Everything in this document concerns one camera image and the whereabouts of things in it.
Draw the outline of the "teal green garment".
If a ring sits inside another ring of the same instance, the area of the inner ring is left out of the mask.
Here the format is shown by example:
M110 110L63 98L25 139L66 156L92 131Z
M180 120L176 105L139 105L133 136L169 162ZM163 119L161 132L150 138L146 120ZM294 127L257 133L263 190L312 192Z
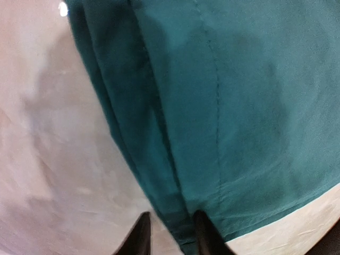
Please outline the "teal green garment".
M339 183L339 1L68 1L113 139L185 254Z

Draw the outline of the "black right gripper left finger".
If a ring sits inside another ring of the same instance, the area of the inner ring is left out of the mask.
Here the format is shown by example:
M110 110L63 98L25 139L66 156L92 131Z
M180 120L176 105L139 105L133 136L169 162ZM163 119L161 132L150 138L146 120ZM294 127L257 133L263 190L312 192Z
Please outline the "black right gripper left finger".
M150 255L151 221L150 212L143 212L131 228L114 255Z

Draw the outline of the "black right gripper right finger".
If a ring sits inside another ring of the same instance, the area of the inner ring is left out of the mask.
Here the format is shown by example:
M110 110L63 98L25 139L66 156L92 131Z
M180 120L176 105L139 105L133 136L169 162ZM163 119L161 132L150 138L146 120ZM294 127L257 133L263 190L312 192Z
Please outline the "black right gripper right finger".
M235 255L204 211L193 215L199 255Z

